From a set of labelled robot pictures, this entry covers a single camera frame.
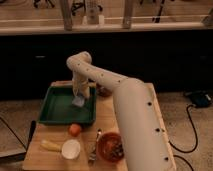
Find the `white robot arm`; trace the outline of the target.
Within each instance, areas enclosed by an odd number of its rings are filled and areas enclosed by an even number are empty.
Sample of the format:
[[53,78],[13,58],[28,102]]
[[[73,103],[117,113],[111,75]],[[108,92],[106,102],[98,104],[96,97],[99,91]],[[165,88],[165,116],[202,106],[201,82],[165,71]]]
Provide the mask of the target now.
[[140,79],[95,67],[91,62],[88,52],[67,59],[67,67],[73,71],[74,93],[83,93],[88,79],[112,92],[128,171],[176,171],[150,88]]

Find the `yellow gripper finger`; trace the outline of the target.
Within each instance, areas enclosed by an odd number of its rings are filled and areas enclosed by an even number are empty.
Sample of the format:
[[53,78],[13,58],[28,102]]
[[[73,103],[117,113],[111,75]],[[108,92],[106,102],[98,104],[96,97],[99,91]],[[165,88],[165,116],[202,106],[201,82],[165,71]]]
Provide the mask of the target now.
[[90,88],[89,87],[84,88],[82,94],[83,94],[84,98],[89,99],[90,98]]
[[73,88],[73,94],[75,97],[78,96],[78,88]]

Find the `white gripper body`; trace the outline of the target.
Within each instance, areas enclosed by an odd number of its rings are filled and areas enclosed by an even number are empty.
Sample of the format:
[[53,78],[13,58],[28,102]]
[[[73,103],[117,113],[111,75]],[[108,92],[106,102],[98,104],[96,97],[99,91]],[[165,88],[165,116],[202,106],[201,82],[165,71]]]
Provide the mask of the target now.
[[83,93],[83,89],[88,86],[88,79],[84,76],[75,75],[72,78],[72,87],[78,88],[78,93]]

